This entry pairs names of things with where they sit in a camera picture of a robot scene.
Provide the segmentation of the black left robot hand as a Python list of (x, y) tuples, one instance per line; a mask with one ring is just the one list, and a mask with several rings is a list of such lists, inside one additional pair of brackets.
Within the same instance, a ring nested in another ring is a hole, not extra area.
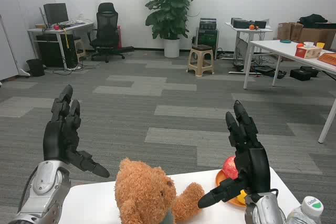
[(77, 129), (81, 124), (80, 103), (72, 100), (73, 88), (66, 85), (59, 97), (54, 99), (51, 112), (52, 117), (47, 123), (44, 138), (44, 160), (57, 160), (65, 164), (72, 164), (83, 172), (108, 178), (110, 173), (92, 159), (86, 151), (78, 151), (79, 136)]

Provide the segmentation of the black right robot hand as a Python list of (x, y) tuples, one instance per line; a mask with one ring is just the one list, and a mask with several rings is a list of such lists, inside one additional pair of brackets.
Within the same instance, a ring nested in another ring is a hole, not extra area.
[(198, 201), (198, 208), (212, 206), (219, 201), (227, 202), (244, 190), (247, 194), (270, 192), (270, 167), (266, 150), (258, 141), (256, 125), (240, 101), (234, 103), (233, 116), (225, 115), (232, 147), (236, 148), (235, 166), (238, 171), (236, 179), (225, 179), (219, 186), (205, 194)]

